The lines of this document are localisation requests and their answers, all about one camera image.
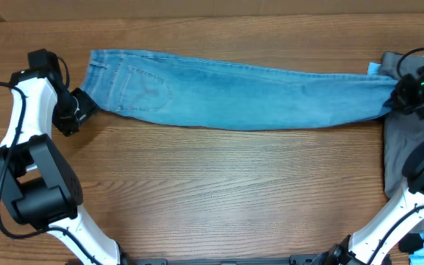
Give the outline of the light blue denim jeans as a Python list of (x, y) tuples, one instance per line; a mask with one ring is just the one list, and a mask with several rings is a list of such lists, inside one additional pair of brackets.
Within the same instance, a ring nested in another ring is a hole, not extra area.
[(147, 50), (91, 52), (82, 89), (98, 106), (156, 124), (226, 130), (332, 127), (376, 119), (396, 82), (288, 71)]

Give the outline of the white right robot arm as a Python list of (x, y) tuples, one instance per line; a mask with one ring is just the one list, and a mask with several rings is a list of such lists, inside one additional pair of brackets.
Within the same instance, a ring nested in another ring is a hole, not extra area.
[(424, 220), (424, 57), (410, 60), (408, 54), (387, 52), (377, 75), (396, 83), (384, 104), (384, 182), (389, 201), (340, 244), (314, 257), (291, 255), (290, 264), (381, 264)]

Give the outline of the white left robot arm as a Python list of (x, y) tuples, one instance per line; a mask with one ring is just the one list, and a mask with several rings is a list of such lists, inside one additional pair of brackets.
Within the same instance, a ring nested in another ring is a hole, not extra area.
[(13, 111), (0, 145), (0, 231), (12, 239), (48, 233), (81, 264), (130, 264), (86, 211), (79, 179), (52, 141), (53, 126), (70, 136), (99, 109), (68, 83), (43, 68), (17, 71), (6, 83)]

